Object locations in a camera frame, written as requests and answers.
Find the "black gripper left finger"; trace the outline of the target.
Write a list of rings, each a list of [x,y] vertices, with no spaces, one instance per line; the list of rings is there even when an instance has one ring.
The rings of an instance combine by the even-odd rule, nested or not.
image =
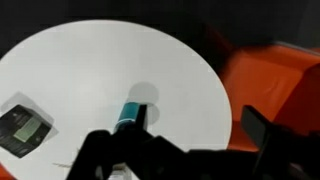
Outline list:
[[[112,173],[106,147],[110,137],[106,130],[90,132],[84,139],[66,180],[107,180]]]

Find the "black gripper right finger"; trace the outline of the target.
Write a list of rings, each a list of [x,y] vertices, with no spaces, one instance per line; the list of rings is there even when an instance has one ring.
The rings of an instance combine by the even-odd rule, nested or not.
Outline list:
[[[242,108],[241,126],[258,148],[257,167],[284,166],[289,164],[290,132],[273,124],[253,106]]]

